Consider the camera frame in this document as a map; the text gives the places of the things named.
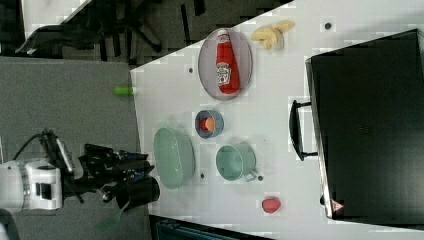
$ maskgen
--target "black office chair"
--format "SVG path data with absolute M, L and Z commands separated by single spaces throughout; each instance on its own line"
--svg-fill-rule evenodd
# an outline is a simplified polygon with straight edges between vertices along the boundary
M 124 32 L 126 32 L 128 62 L 131 60 L 132 33 L 142 38 L 155 52 L 160 52 L 162 49 L 160 39 L 154 31 L 151 32 L 157 43 L 146 37 L 140 30 L 144 22 L 138 20 L 146 14 L 147 6 L 151 2 L 152 0 L 145 0 L 131 12 L 131 0 L 94 0 L 86 6 L 86 13 L 75 17 L 80 18 L 79 20 L 37 29 L 15 53 L 32 53 L 55 45 L 87 50 L 93 49 L 94 45 L 99 43 L 101 59 L 107 61 L 105 39 L 113 38 L 114 55 L 119 56 L 121 55 L 119 34 Z M 117 3 L 125 4 L 123 19 L 117 19 Z

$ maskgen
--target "small bowl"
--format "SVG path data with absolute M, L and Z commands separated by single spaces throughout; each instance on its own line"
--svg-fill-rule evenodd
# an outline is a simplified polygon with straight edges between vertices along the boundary
M 205 131 L 203 129 L 200 128 L 200 121 L 202 119 L 205 118 L 209 118 L 212 117 L 214 122 L 215 122 L 215 129 L 214 131 Z M 202 110 L 200 111 L 197 116 L 196 119 L 194 120 L 195 126 L 196 126 L 196 131 L 197 134 L 199 134 L 199 136 L 201 138 L 213 138 L 218 136 L 222 130 L 224 129 L 224 119 L 222 119 L 222 116 L 219 112 L 214 111 L 214 110 Z

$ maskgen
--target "green object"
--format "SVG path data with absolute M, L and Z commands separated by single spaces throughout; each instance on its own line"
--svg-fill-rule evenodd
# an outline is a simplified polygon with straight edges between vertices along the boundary
M 256 158 L 252 148 L 247 144 L 223 146 L 216 154 L 216 167 L 221 176 L 228 181 L 235 181 L 242 176 L 247 182 L 256 179 L 253 172 Z
M 126 95 L 126 96 L 129 96 L 134 93 L 135 93 L 134 87 L 122 87 L 122 86 L 115 87 L 115 90 L 113 92 L 113 94 L 115 95 Z
M 160 181 L 169 189 L 182 186 L 194 173 L 194 154 L 190 139 L 171 128 L 160 128 L 153 141 Z
M 107 232 L 110 229 L 116 227 L 119 222 L 121 222 L 121 215 L 122 212 L 130 205 L 130 201 L 127 202 L 127 204 L 124 205 L 124 207 L 119 210 L 115 215 L 113 215 L 111 218 L 106 219 L 105 221 L 99 223 L 96 225 L 96 228 L 99 229 L 101 232 Z

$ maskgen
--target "red ketchup bottle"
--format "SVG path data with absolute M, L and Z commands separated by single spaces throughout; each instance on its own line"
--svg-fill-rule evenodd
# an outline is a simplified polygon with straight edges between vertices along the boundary
M 239 72 L 228 31 L 218 31 L 216 49 L 216 80 L 222 93 L 232 94 L 239 90 Z

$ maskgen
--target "mug handle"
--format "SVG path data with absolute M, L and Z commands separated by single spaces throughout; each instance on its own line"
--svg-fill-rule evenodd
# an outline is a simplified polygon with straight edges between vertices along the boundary
M 246 178 L 246 182 L 251 182 L 256 179 L 256 174 L 253 171 L 251 171 L 249 174 L 247 174 L 244 177 Z

